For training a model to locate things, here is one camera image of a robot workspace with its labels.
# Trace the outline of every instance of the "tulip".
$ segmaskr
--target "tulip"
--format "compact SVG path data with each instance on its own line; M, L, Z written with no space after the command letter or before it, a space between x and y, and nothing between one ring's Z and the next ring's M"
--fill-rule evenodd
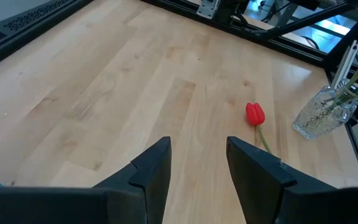
M267 144L267 141L262 133L262 128L260 127L260 125L265 121L264 111L258 103L248 103L246 106L246 115L248 123L258 129L260 139L262 140L266 150L271 154L272 151L270 150L269 145Z

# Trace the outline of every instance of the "clear vase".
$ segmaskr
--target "clear vase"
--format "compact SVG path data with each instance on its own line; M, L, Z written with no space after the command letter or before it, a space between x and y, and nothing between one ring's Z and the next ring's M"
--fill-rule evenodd
M350 119L357 100L358 96L346 88L345 81L336 89L326 86L299 112L293 128L307 139L329 133Z

